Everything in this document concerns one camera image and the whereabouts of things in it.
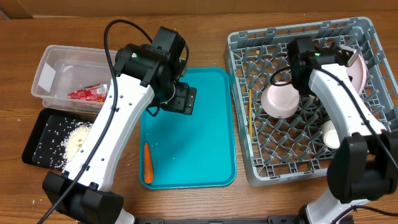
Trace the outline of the orange carrot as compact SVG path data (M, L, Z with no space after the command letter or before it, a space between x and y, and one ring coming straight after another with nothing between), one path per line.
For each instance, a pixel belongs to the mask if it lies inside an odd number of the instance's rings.
M154 171L152 165L152 157L150 153L150 146L146 142L144 144L144 182L151 184L154 181Z

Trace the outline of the red snack wrapper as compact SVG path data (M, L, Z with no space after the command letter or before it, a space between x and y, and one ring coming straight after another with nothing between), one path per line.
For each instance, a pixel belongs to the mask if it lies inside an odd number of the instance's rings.
M108 93L107 84L95 84L86 86L81 90L76 90L68 94L69 99L104 102Z

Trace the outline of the bowl with food scraps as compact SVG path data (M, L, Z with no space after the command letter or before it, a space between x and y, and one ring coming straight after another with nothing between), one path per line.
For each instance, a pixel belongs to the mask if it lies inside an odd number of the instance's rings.
M299 107L299 91L286 82L277 84L284 86L270 85L266 88L261 96L261 106L273 118L291 117Z

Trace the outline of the white cup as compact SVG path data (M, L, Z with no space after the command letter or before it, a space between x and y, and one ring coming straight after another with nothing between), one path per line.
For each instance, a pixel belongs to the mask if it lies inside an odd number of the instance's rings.
M326 121L321 126L321 131L324 144L330 149L338 149L340 146L340 140L331 120Z

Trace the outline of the large pink plate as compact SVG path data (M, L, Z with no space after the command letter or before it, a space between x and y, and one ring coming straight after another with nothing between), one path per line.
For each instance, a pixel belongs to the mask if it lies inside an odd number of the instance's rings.
M352 66L346 67L346 71L351 80L351 84L360 95L366 84L367 77L367 68L363 57L359 55Z

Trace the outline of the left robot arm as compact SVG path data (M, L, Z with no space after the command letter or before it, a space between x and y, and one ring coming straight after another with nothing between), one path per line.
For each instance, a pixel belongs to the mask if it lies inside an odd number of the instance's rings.
M87 138L61 174L49 172L43 181L51 212L79 223L137 223L111 191L114 174L143 113L192 114L197 91L180 81L188 58L184 38L166 27L147 44L127 44L108 57L111 85Z

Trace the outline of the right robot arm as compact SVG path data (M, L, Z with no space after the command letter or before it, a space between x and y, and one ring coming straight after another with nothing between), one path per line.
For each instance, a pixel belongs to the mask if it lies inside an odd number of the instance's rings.
M397 133L368 110L346 69L359 53L346 45L317 47L308 37L287 45L290 84L317 96L340 140L326 177L328 187L304 205L296 223L353 223L349 213L397 190Z

